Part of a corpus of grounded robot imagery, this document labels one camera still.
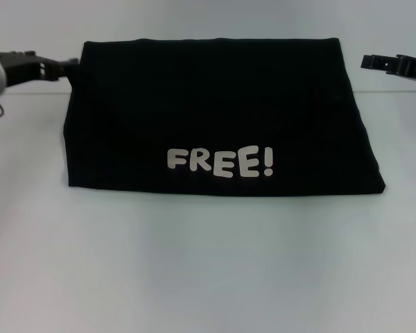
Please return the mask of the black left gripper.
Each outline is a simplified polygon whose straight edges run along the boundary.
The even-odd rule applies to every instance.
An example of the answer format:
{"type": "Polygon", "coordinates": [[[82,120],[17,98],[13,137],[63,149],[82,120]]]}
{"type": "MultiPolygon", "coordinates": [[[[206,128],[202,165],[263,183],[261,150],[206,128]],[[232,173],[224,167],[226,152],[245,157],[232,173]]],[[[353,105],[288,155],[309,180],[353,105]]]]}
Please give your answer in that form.
{"type": "Polygon", "coordinates": [[[43,62],[34,51],[11,51],[0,53],[0,64],[6,73],[7,84],[22,84],[34,80],[59,80],[67,77],[79,67],[79,59],[43,62]]]}

